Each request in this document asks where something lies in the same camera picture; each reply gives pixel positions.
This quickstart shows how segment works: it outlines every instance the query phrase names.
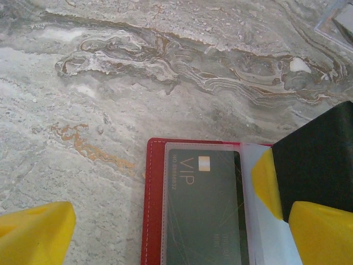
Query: red leather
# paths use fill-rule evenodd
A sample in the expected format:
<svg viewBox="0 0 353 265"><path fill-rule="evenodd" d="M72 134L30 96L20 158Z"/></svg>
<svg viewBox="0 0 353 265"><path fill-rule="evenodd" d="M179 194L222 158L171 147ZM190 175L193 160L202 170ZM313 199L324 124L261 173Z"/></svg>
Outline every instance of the red leather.
<svg viewBox="0 0 353 265"><path fill-rule="evenodd" d="M164 148L168 142L222 144L220 141L151 138L147 144L141 265L161 263Z"/></svg>

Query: dark green card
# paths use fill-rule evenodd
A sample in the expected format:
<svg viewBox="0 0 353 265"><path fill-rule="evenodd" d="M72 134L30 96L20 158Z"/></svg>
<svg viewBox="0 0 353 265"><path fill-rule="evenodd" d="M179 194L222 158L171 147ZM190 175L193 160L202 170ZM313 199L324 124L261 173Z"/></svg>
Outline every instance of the dark green card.
<svg viewBox="0 0 353 265"><path fill-rule="evenodd" d="M249 264L239 153L172 149L167 158L164 264Z"/></svg>

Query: marble surface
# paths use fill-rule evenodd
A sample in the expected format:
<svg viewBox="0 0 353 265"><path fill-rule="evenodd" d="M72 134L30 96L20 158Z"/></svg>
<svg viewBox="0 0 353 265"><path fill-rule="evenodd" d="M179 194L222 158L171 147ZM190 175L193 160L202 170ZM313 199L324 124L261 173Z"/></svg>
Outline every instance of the marble surface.
<svg viewBox="0 0 353 265"><path fill-rule="evenodd" d="M0 214L69 200L65 264L139 264L150 137L275 142L353 99L326 0L0 0Z"/></svg>

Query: orange stain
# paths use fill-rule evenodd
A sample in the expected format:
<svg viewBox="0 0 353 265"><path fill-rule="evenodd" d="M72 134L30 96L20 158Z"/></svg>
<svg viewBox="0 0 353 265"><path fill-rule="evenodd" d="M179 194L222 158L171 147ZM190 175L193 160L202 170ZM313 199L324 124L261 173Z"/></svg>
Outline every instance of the orange stain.
<svg viewBox="0 0 353 265"><path fill-rule="evenodd" d="M79 124L74 127L70 127L69 125L66 125L62 128L58 127L58 124L55 124L50 129L51 131L54 131L61 138L62 141L73 140L73 147L83 157L87 157L92 161L99 159L103 162L113 163L117 166L120 172L126 173L130 177L132 177L135 174L133 171L133 169L135 168L135 164L127 160L118 158L117 156L105 153L101 149L88 144L87 139L81 138L79 134L80 129L85 129L85 128L88 128L87 124Z"/></svg>

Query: stitching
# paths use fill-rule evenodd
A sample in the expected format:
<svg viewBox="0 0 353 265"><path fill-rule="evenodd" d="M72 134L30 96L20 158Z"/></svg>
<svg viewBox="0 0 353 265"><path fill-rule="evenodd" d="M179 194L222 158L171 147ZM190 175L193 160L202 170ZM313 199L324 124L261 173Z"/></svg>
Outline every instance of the stitching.
<svg viewBox="0 0 353 265"><path fill-rule="evenodd" d="M148 171L148 203L147 203L147 232L146 232L146 259L145 265L147 265L147 248L148 248L148 227L149 227L149 203L151 198L151 172L152 172L152 145L156 143L167 143L166 141L152 141L150 144L151 154L149 156L149 171Z"/></svg>

